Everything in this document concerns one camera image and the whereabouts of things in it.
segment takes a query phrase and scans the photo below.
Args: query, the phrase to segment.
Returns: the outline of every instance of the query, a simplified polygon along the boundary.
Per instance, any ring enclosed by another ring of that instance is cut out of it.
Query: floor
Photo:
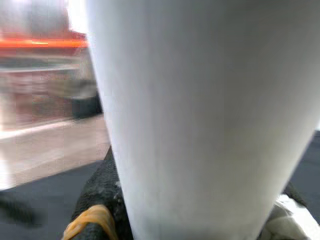
[[[0,190],[102,160],[110,146],[102,115],[0,132]]]

